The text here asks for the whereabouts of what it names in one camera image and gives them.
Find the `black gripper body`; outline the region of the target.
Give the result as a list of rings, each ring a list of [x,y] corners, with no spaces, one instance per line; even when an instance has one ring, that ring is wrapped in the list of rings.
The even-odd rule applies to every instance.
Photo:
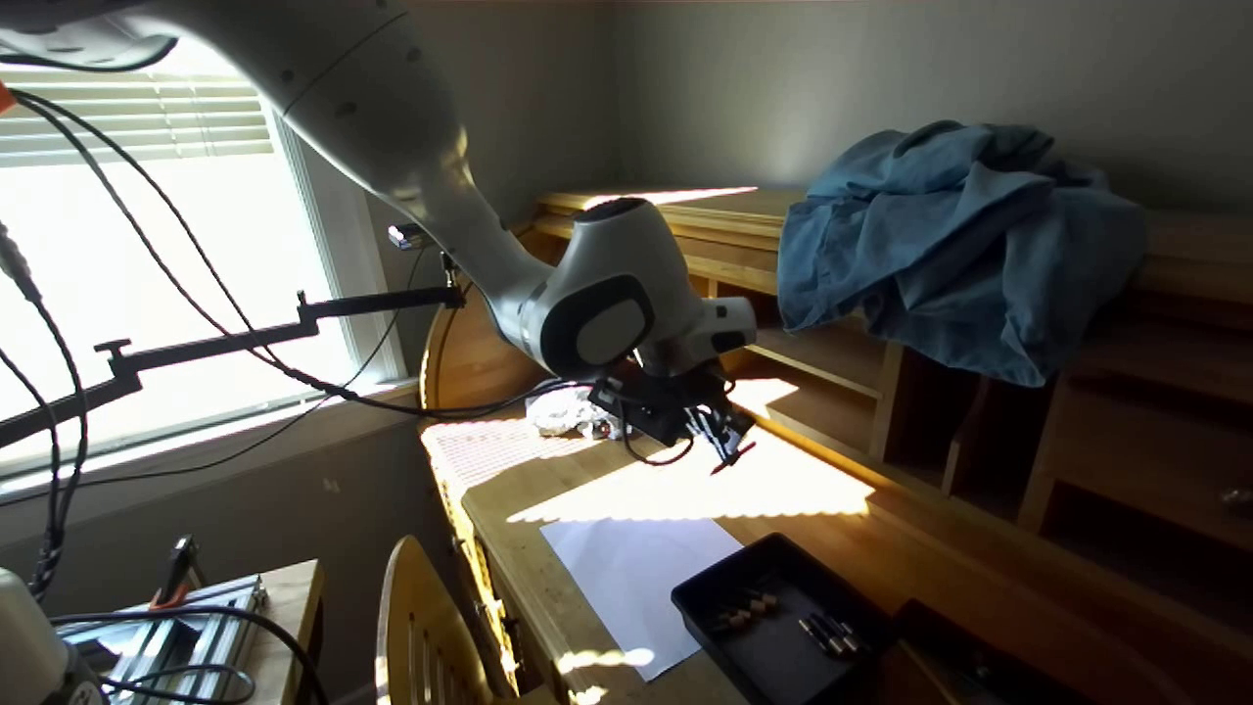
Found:
[[[712,370],[648,378],[637,370],[601,371],[592,403],[628,426],[673,447],[676,439],[725,431],[725,382]]]

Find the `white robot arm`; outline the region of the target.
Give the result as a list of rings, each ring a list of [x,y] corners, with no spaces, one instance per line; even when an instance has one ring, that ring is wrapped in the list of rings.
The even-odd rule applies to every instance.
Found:
[[[667,447],[744,451],[719,356],[754,337],[750,306],[693,294],[676,238],[637,195],[583,213],[561,264],[528,255],[474,186],[412,0],[0,0],[0,36],[72,72],[128,72],[205,40],[308,151],[432,237],[517,352]]]

